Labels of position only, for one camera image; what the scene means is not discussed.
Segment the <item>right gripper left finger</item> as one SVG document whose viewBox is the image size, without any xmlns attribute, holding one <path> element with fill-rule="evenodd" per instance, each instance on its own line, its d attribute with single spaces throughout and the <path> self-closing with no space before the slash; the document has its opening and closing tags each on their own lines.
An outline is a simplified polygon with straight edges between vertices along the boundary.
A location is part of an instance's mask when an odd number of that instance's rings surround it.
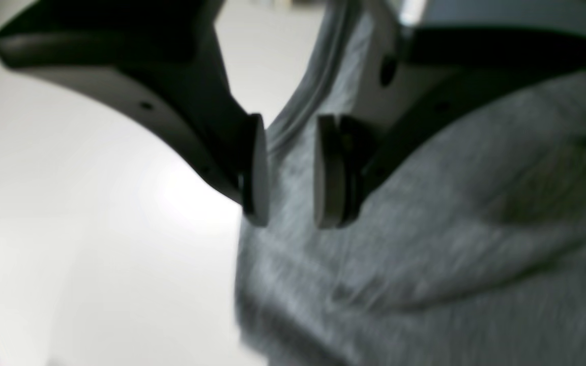
<svg viewBox="0 0 586 366">
<path fill-rule="evenodd" d="M 0 61 L 142 125 L 209 186 L 269 220 L 260 114 L 232 96 L 214 21 L 222 1 L 37 1 L 0 28 Z"/>
</svg>

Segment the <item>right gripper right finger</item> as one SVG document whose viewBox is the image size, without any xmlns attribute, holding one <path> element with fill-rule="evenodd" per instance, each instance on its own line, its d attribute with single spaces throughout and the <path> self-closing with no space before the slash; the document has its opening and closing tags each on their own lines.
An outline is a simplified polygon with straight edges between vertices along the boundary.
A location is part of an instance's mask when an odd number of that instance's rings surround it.
<svg viewBox="0 0 586 366">
<path fill-rule="evenodd" d="M 586 70 L 586 1 L 362 1 L 373 23 L 351 109 L 316 124 L 314 221 L 340 228 L 462 116 Z"/>
</svg>

